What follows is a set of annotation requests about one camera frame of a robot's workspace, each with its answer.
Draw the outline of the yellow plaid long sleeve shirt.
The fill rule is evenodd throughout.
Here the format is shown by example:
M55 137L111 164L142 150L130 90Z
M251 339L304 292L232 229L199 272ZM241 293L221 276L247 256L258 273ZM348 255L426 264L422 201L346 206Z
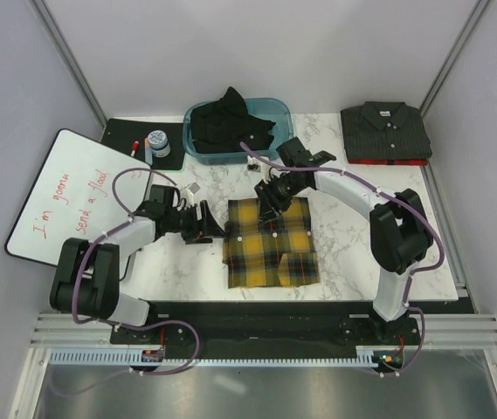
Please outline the yellow plaid long sleeve shirt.
M268 222L259 221L259 200L230 200L223 264L229 288L299 287L320 282L311 214L306 197Z

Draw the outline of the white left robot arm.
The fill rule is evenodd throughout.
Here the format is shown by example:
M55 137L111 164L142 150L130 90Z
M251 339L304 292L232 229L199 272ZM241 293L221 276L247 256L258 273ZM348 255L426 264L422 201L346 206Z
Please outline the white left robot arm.
M61 247L50 292L51 308L70 313L76 320L104 320L130 325L141 343L160 333L149 303L120 291L121 268L137 251L167 234L178 234L186 244L210 244L224 230L209 204L194 203L176 187L152 185L147 200L123 224L93 241L68 238Z

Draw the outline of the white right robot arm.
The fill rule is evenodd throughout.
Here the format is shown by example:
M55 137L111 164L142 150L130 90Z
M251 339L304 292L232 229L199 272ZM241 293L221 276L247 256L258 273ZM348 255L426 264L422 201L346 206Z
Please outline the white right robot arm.
M312 154L298 138L279 147L281 164L257 155L245 144L241 147L261 172L254 187L260 222L286 213L294 197L305 189L338 199L369 222L370 250L380 271L373 300L377 316L369 321L368 329L374 341L391 342L400 333L397 319L407 311L412 274L435 241L418 193L412 189L386 192L349 172L329 152Z

